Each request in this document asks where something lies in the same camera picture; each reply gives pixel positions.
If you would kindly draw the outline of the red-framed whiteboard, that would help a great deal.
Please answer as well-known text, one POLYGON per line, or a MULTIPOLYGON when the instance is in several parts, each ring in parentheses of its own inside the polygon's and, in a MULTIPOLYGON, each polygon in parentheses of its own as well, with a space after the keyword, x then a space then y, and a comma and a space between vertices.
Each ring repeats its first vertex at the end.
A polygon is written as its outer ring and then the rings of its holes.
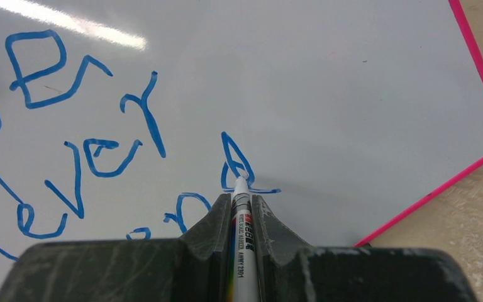
POLYGON ((0 286, 37 243, 179 236, 240 175, 353 245, 481 165, 460 1, 0 1, 0 286))

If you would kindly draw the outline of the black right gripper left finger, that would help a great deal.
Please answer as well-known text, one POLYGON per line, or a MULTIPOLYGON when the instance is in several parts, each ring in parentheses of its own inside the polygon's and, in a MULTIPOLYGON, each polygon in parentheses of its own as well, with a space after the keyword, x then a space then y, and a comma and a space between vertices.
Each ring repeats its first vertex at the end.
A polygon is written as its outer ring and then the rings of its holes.
POLYGON ((223 301, 228 281, 231 194, 220 194, 207 215, 181 236, 184 301, 223 301))

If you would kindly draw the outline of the whiteboard marker pen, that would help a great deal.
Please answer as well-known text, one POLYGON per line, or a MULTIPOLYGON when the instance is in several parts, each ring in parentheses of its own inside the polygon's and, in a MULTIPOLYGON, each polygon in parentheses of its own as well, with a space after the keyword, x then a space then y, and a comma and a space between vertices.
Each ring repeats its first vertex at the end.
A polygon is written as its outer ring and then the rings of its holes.
POLYGON ((227 301, 260 301, 251 196, 247 180, 236 179, 231 197, 227 301))

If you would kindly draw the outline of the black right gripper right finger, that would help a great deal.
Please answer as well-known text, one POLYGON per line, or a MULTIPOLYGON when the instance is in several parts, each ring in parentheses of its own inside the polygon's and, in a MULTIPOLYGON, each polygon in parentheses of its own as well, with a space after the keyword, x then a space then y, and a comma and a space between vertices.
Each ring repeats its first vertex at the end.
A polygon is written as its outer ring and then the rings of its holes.
POLYGON ((252 196, 260 294, 263 301, 306 301, 302 251, 309 244, 276 217, 263 196, 252 196))

